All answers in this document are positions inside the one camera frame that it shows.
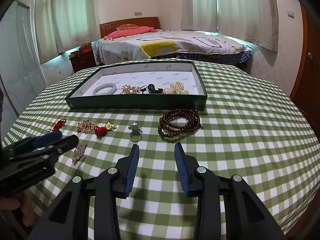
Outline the left hand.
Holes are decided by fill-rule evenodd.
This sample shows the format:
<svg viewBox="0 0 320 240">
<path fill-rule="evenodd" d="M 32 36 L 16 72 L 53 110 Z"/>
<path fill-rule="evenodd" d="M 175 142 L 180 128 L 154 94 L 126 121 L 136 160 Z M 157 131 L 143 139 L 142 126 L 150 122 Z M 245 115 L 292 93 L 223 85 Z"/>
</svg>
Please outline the left hand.
<svg viewBox="0 0 320 240">
<path fill-rule="evenodd" d="M 32 207 L 31 193 L 26 189 L 18 197 L 1 198 L 1 210 L 16 210 L 20 208 L 23 214 L 23 224 L 34 226 L 37 223 L 37 215 Z"/>
</svg>

